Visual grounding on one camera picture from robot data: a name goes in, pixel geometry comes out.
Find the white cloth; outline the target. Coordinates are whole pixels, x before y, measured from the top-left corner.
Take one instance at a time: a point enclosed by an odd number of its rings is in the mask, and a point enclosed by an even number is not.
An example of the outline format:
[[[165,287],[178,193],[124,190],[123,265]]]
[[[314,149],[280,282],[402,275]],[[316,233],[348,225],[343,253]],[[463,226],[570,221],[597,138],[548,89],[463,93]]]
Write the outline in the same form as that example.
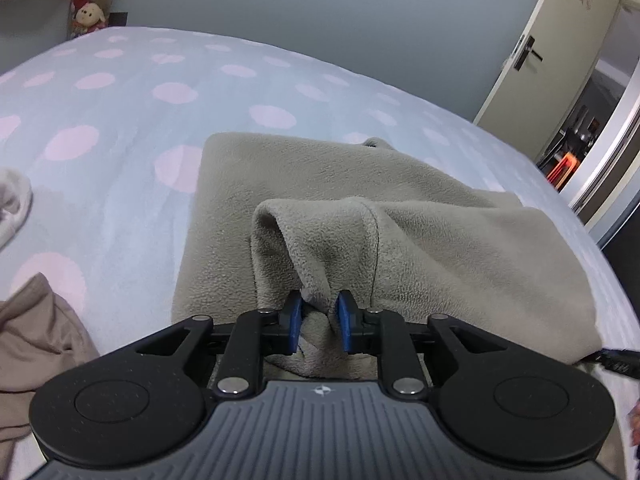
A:
[[[21,172],[12,168],[2,168],[0,196],[0,248],[3,248],[14,239],[29,215],[32,206],[32,184]]]

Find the polka dot bed sheet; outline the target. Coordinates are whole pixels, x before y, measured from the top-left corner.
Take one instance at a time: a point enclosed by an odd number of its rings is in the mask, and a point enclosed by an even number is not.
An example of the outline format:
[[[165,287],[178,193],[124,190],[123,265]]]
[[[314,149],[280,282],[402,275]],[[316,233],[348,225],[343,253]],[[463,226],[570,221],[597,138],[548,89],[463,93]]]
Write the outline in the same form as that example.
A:
[[[430,392],[303,377],[264,359],[264,388],[218,399],[218,323],[171,317],[203,148],[216,133],[361,145],[378,139],[480,191],[542,211],[596,305],[599,350],[639,325],[586,229],[534,164],[438,106],[309,56],[181,30],[101,30],[1,78],[1,169],[29,178],[1,248],[1,302],[43,274],[99,356],[29,404],[40,479],[613,479],[608,438],[637,400],[628,375],[567,364],[445,313],[423,323]]]

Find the beige fleece hoodie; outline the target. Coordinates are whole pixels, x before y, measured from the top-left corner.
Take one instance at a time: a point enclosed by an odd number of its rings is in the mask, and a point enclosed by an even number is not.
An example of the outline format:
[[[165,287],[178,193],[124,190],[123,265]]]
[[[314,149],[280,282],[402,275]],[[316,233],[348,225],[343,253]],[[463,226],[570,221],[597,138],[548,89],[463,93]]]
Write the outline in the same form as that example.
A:
[[[216,133],[203,148],[171,317],[218,323],[305,300],[303,377],[369,379],[340,348],[336,300],[423,323],[445,313],[552,359],[599,350],[596,305],[574,252],[542,211],[480,191],[382,140],[341,144]]]

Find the tan thin garment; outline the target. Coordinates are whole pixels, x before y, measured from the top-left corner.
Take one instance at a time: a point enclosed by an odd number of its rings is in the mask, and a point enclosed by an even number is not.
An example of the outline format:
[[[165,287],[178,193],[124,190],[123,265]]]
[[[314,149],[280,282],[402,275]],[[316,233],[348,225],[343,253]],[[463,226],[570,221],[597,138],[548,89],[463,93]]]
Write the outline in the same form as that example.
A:
[[[99,356],[67,301],[37,273],[1,303],[1,477],[30,433],[29,404],[48,380]]]

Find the cream bedroom door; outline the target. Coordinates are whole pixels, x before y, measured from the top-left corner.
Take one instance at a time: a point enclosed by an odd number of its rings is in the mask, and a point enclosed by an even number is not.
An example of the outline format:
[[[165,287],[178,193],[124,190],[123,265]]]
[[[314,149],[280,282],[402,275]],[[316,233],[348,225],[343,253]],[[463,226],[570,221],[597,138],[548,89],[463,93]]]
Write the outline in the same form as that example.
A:
[[[538,0],[520,39],[474,118],[531,160],[558,133],[585,87],[620,0]],[[544,58],[513,65],[527,37]]]

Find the black wall socket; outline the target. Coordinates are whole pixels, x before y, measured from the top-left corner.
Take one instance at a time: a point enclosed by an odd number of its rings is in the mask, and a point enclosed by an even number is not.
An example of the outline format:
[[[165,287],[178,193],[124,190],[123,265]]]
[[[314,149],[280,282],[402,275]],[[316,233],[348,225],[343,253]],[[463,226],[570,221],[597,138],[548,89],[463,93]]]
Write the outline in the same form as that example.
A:
[[[108,17],[108,26],[110,27],[124,27],[128,22],[127,12],[111,12]]]

